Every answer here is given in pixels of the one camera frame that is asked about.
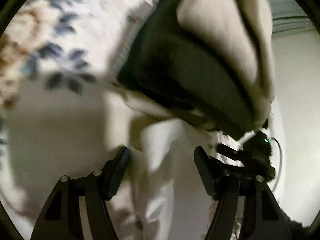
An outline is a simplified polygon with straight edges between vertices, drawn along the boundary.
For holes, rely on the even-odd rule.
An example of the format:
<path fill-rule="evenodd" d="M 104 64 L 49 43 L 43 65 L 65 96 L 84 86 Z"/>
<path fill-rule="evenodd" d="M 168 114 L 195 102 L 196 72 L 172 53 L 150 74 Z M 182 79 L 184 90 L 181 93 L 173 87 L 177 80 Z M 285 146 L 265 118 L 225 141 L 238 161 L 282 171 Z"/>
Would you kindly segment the white t-shirt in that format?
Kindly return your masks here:
<path fill-rule="evenodd" d="M 131 153 L 107 206 L 118 238 L 204 239 L 214 208 L 194 150 L 214 155 L 215 138 L 136 92 L 108 90 L 104 103 L 108 152 L 126 146 Z"/>

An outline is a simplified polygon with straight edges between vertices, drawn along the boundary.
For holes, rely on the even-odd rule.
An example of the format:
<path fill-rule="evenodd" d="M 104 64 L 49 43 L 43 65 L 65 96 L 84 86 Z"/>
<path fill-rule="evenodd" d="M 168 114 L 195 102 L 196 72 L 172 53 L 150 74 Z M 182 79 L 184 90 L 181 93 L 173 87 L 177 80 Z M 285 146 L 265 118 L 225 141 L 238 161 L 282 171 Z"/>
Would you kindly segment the green curtain right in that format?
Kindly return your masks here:
<path fill-rule="evenodd" d="M 315 26 L 295 0 L 268 0 L 273 18 L 273 36 L 313 30 Z"/>

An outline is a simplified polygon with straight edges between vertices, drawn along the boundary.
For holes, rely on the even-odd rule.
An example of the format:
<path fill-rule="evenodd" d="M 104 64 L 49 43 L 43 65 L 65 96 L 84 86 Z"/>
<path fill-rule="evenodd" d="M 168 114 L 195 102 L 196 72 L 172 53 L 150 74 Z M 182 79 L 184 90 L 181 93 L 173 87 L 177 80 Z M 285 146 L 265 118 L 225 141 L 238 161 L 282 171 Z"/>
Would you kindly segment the floral bed sheet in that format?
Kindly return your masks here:
<path fill-rule="evenodd" d="M 144 161 L 140 132 L 172 114 L 115 75 L 158 0 L 28 0 L 5 31 L 1 201 L 31 237 L 57 178 L 83 176 L 120 145 Z"/>

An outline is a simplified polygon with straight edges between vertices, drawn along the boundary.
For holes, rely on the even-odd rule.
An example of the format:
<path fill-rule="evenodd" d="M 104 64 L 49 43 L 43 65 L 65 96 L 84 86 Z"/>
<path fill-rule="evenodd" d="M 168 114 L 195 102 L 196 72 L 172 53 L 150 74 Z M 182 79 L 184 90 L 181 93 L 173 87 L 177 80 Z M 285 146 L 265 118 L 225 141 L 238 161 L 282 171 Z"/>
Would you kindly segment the folded beige garment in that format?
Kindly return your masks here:
<path fill-rule="evenodd" d="M 275 98 L 272 12 L 268 0 L 181 0 L 179 25 L 216 50 L 236 72 L 263 126 Z"/>

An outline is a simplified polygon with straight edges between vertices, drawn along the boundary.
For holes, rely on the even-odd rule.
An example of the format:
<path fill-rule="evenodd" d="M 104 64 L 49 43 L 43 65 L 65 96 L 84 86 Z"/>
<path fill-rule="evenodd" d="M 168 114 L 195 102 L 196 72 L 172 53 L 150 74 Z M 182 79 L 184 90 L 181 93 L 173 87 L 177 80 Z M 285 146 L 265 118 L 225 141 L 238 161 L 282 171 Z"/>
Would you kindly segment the folded black garment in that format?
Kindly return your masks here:
<path fill-rule="evenodd" d="M 254 128 L 252 103 L 225 60 L 179 26 L 180 1 L 159 0 L 138 32 L 118 82 L 168 109 L 199 109 L 218 129 L 240 139 Z"/>

